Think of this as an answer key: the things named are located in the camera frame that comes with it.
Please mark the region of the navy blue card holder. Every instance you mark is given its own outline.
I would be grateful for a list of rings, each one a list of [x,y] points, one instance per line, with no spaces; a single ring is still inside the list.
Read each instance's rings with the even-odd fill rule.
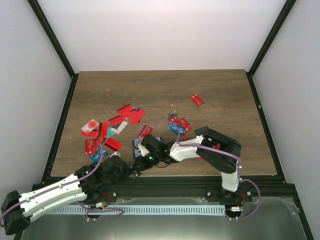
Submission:
[[[134,159],[142,156],[141,149],[139,147],[142,147],[142,150],[147,149],[151,154],[153,154],[154,152],[160,151],[166,146],[166,143],[161,137],[147,135],[145,138],[146,139],[144,139],[144,137],[141,137],[132,141],[132,151]]]

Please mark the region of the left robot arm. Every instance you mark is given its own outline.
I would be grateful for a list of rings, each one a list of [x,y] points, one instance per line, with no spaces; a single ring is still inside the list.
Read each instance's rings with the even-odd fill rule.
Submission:
[[[51,210],[75,202],[97,202],[104,188],[139,175],[140,171],[113,155],[82,166],[75,173],[43,188],[26,193],[11,191],[1,206],[0,226],[7,236],[15,235]]]

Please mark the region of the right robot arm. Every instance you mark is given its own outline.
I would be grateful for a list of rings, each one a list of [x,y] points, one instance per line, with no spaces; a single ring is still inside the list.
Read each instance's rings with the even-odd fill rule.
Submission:
[[[151,134],[139,139],[135,148],[134,171],[148,170],[160,162],[167,165],[193,158],[202,158],[221,174],[223,198],[229,202],[240,196],[239,167],[242,145],[235,139],[208,126],[194,131],[195,138],[165,143]]]

